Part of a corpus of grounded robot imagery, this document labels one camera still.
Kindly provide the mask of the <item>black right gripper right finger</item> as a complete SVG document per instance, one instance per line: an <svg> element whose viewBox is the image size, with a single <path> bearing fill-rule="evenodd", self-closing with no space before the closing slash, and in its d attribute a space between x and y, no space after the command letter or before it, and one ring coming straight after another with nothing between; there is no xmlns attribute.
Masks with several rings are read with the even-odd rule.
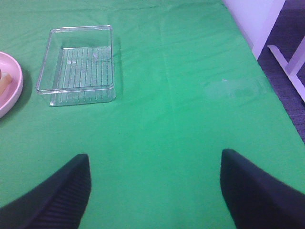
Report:
<svg viewBox="0 0 305 229"><path fill-rule="evenodd" d="M233 149L222 151L220 188L238 229L305 227L305 195Z"/></svg>

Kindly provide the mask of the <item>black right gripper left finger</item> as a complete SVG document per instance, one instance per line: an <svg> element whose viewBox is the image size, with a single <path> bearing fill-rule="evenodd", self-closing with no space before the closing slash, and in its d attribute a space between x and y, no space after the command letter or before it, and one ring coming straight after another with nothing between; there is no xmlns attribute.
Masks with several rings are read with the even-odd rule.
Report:
<svg viewBox="0 0 305 229"><path fill-rule="evenodd" d="M78 154L35 188L1 207L2 229L77 229L91 193L89 156Z"/></svg>

